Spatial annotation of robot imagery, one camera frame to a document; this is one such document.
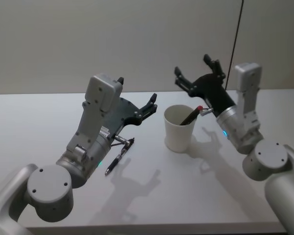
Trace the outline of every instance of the black cable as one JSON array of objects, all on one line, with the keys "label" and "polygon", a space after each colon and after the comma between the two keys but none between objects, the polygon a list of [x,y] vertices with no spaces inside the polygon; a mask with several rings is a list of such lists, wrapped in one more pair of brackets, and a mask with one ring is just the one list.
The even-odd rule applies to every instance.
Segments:
[{"label": "black cable", "polygon": [[124,143],[114,143],[114,144],[111,145],[111,147],[118,146],[118,145],[121,145],[121,144],[124,144]]},{"label": "black cable", "polygon": [[231,71],[231,67],[232,67],[232,60],[233,60],[233,56],[234,56],[234,50],[235,50],[235,45],[236,45],[237,35],[238,35],[238,33],[239,33],[239,27],[240,27],[240,22],[241,22],[241,16],[242,16],[242,11],[243,11],[243,5],[244,5],[244,0],[242,0],[242,5],[241,5],[240,15],[239,15],[239,21],[238,21],[238,23],[237,23],[237,27],[236,27],[236,33],[235,33],[235,39],[234,39],[234,45],[233,45],[233,49],[232,49],[232,55],[231,55],[231,60],[230,60],[229,71],[228,71],[228,73],[227,73],[227,79],[226,79],[225,89],[227,89],[227,83],[228,83],[228,81],[229,81],[229,76],[230,76],[230,71]]}]

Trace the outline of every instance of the pen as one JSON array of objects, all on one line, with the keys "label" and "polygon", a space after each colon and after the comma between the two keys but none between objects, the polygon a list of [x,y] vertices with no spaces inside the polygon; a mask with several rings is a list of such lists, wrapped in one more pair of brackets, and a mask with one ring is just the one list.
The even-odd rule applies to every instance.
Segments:
[{"label": "pen", "polygon": [[129,148],[132,146],[132,144],[134,143],[134,138],[129,139],[129,144],[125,144],[125,146],[122,148],[121,152],[118,154],[118,156],[113,160],[113,162],[108,166],[106,172],[105,172],[105,176],[107,176],[108,174],[110,174],[112,172],[112,170],[114,169],[114,167],[119,163],[119,161],[122,159],[122,157],[124,156],[124,154],[129,150]]},{"label": "pen", "polygon": [[196,117],[200,114],[200,111],[203,110],[202,106],[198,106],[195,108],[188,116],[181,122],[180,126],[191,124],[192,121],[196,119]]}]

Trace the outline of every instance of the table surface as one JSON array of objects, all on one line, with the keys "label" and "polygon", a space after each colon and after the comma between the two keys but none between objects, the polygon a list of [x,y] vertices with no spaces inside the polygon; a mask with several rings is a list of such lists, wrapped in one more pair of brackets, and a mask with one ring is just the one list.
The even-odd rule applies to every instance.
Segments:
[{"label": "table surface", "polygon": [[[71,214],[57,223],[42,221],[27,206],[19,222],[26,227],[131,226],[151,234],[204,232],[283,232],[264,198],[264,182],[242,170],[244,155],[223,136],[213,115],[198,118],[189,150],[183,154],[164,145],[164,110],[174,104],[205,105],[185,92],[158,92],[157,113],[140,126],[127,126],[121,136],[135,143],[113,172],[107,166],[113,147],[81,188],[74,189]],[[235,91],[229,91],[236,101]],[[123,93],[142,107],[152,93]],[[54,164],[75,133],[84,94],[0,95],[0,182],[17,167]],[[294,147],[294,90],[259,92],[257,112],[267,139]]]}]

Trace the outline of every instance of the gray wall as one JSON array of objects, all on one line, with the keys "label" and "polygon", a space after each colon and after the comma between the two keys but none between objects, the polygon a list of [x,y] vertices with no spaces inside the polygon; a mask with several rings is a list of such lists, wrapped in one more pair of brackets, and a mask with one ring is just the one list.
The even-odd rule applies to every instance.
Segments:
[{"label": "gray wall", "polygon": [[[0,94],[83,93],[104,72],[125,91],[176,91],[205,53],[230,68],[241,0],[0,0]],[[294,88],[294,0],[245,0],[231,67],[264,66],[261,88]],[[230,70],[228,89],[235,89]]]},{"label": "gray wall", "polygon": [[205,53],[230,65],[240,0],[0,0],[0,94],[83,93],[100,72],[125,91],[174,91]]},{"label": "gray wall", "polygon": [[294,88],[294,0],[244,1],[232,67],[243,62],[263,66],[261,89]]}]

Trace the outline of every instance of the white paper cup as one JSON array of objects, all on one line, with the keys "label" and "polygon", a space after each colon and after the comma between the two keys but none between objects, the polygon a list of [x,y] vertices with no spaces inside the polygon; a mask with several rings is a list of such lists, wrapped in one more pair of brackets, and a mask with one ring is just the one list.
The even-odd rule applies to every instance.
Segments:
[{"label": "white paper cup", "polygon": [[196,119],[188,125],[180,124],[192,111],[192,108],[182,104],[170,106],[165,110],[165,144],[173,152],[184,152],[190,145]]}]

